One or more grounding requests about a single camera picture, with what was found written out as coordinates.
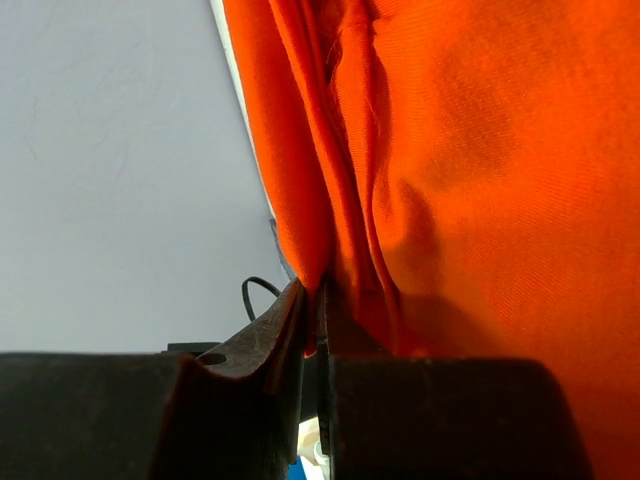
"black wire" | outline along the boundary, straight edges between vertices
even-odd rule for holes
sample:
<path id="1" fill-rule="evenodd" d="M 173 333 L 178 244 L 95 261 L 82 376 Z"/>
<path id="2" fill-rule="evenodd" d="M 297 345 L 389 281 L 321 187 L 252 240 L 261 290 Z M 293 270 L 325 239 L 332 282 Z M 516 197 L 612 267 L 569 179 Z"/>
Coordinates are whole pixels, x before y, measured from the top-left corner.
<path id="1" fill-rule="evenodd" d="M 278 290 L 273 284 L 260 277 L 249 277 L 244 282 L 242 282 L 242 301 L 244 302 L 244 309 L 247 311 L 249 321 L 253 322 L 256 319 L 256 314 L 254 313 L 253 306 L 251 305 L 251 298 L 249 298 L 249 283 L 260 285 L 261 287 L 269 290 L 276 297 L 279 297 L 282 292 Z"/>

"blue object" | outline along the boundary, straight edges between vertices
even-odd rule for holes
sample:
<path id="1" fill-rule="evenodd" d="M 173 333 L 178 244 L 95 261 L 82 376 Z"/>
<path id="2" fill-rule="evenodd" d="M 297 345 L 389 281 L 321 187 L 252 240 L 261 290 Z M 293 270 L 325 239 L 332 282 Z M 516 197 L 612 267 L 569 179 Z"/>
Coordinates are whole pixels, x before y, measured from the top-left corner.
<path id="1" fill-rule="evenodd" d="M 307 480 L 300 457 L 298 457 L 295 465 L 289 465 L 289 480 Z"/>

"white wall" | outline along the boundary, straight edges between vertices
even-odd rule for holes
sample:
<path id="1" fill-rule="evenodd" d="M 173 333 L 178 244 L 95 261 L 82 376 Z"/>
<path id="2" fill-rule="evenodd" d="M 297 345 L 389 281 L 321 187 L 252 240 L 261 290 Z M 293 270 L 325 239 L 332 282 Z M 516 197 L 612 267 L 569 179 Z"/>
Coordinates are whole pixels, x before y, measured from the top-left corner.
<path id="1" fill-rule="evenodd" d="M 0 350 L 224 340 L 268 217 L 207 0 L 0 0 Z"/>

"white object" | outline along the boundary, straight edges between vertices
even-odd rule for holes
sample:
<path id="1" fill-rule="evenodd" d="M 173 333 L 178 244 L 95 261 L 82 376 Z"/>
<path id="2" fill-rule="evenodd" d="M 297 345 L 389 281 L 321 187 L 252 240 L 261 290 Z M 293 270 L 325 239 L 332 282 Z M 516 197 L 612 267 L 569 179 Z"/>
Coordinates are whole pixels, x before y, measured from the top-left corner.
<path id="1" fill-rule="evenodd" d="M 282 286 L 206 0 L 0 1 L 0 71 L 0 350 L 222 341 Z"/>

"orange cloth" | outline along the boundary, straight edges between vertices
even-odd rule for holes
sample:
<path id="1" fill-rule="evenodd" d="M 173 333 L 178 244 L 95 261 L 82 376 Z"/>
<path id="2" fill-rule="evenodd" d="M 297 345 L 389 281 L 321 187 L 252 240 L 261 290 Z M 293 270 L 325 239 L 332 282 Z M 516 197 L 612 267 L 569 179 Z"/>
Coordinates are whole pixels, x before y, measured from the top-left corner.
<path id="1" fill-rule="evenodd" d="M 621 0 L 227 0 L 285 254 L 398 354 L 535 357 L 640 478 L 640 19 Z"/>

